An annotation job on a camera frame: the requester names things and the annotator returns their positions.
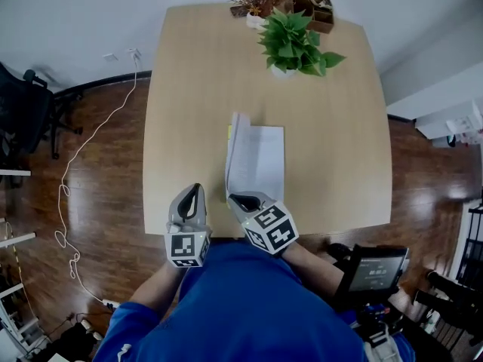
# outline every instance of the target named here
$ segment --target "wooden floor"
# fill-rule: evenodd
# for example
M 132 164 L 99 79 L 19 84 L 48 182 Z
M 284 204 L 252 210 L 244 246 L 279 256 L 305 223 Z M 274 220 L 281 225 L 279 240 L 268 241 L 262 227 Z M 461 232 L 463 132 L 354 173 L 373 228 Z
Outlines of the wooden floor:
M 71 312 L 106 312 L 69 276 L 74 251 L 63 250 L 54 237 L 54 232 L 62 229 L 57 195 L 67 161 L 122 103 L 131 86 L 127 82 L 86 92 L 70 117 L 75 126 L 84 127 L 84 134 L 61 135 L 59 161 L 51 160 L 48 143 L 42 142 L 29 157 L 32 177 L 25 179 L 20 189 L 5 192 L 6 214 L 15 234 L 35 231 L 38 235 L 18 245 L 17 250 L 32 306 L 47 332 Z M 68 239 L 82 253 L 78 271 L 85 286 L 104 299 L 128 299 L 165 260 L 162 237 L 146 235 L 143 229 L 143 131 L 148 89 L 149 80 L 138 83 L 126 107 L 86 145 L 66 176 L 71 196 L 69 200 L 62 197 L 61 208 L 69 226 Z M 448 270 L 462 203 L 479 197 L 480 151 L 474 146 L 434 149 L 411 125 L 390 121 L 389 126 L 391 223 L 341 232 L 331 240 L 410 247 L 411 264 L 396 302 L 414 314 L 409 299 L 421 283 L 425 267 Z M 317 253 L 324 238 L 313 235 L 300 241 Z M 3 265 L 13 261 L 11 249 L 0 251 L 0 261 Z M 90 316 L 90 320 L 103 333 L 109 315 Z

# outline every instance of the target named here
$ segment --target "stack of paper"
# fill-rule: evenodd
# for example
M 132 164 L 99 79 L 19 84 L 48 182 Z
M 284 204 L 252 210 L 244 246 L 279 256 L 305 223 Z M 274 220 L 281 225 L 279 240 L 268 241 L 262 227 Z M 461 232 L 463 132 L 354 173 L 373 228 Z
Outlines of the stack of paper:
M 226 196 L 255 191 L 284 199 L 284 128 L 251 126 L 234 113 L 225 166 Z

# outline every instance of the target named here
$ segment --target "wooden table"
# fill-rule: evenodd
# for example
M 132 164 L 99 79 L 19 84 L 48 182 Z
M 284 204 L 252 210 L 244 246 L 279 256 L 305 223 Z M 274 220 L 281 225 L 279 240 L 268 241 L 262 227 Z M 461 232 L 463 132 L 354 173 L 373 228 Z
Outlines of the wooden table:
M 227 128 L 233 112 L 285 128 L 285 204 L 302 235 L 389 222 L 392 164 L 379 75 L 362 27 L 337 20 L 321 50 L 347 56 L 324 78 L 277 79 L 258 32 L 229 5 L 170 8 L 146 112 L 146 233 L 164 234 L 173 198 L 205 188 L 214 236 L 241 236 L 226 206 Z

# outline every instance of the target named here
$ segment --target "screen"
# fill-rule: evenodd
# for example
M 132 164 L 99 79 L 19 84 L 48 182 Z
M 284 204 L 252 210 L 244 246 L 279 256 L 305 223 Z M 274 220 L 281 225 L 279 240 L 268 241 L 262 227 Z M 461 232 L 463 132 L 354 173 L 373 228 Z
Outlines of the screen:
M 401 268 L 403 257 L 382 257 L 361 259 L 349 292 L 366 290 L 386 290 L 392 286 Z

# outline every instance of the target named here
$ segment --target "office chair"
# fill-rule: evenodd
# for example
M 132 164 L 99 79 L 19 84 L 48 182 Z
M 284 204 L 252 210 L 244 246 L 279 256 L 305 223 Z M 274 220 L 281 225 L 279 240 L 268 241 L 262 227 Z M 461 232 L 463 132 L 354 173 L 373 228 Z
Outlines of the office chair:
M 82 134 L 82 127 L 71 128 L 60 121 L 68 105 L 81 98 L 81 94 L 55 98 L 47 89 L 47 82 L 33 70 L 25 71 L 22 81 L 0 63 L 0 129 L 11 136 L 11 155 L 33 153 L 40 140 L 48 138 L 46 133 L 50 130 L 52 158 L 58 159 L 57 129 Z

